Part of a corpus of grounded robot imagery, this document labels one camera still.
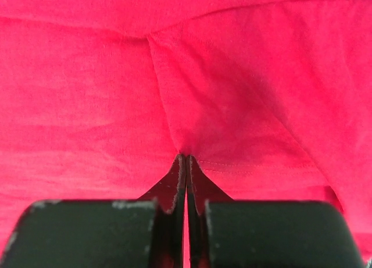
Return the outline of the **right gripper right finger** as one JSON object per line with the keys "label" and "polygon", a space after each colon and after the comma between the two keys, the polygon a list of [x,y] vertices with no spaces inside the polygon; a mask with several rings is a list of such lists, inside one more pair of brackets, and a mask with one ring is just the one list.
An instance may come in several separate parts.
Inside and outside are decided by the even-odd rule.
{"label": "right gripper right finger", "polygon": [[191,267],[364,267],[332,205],[234,200],[185,162]]}

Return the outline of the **pink t shirt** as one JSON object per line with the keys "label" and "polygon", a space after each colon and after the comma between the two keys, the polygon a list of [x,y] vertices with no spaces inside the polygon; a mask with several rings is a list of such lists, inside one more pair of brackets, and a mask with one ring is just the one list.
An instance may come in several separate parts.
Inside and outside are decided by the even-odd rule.
{"label": "pink t shirt", "polygon": [[1,247],[179,153],[234,199],[331,203],[370,260],[371,0],[1,0]]}

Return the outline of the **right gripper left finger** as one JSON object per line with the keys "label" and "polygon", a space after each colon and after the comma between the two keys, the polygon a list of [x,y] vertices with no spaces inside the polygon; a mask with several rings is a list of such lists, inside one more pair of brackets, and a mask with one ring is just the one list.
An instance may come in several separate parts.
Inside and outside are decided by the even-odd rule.
{"label": "right gripper left finger", "polygon": [[182,267],[186,158],[138,199],[41,200],[18,219],[2,267]]}

